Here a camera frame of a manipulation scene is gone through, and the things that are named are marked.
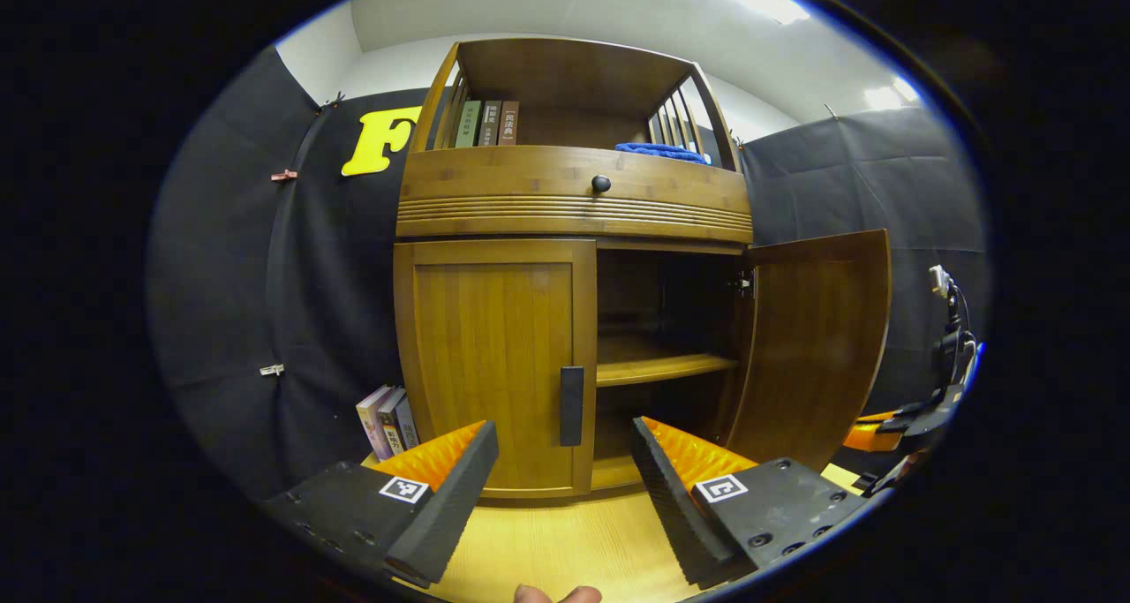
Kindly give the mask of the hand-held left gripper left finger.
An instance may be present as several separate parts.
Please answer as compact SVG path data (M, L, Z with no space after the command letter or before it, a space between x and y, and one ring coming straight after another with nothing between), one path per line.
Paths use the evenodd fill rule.
M447 570L496 458L495 422L481 419L373 467L334 463L263 506L350 573L427 588Z

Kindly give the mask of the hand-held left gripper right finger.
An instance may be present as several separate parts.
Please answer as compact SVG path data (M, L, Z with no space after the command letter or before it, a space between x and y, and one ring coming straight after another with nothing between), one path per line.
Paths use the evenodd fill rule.
M790 562L864 505L794 458L751 462L653 418L633 419L632 457L683 577L702 589Z

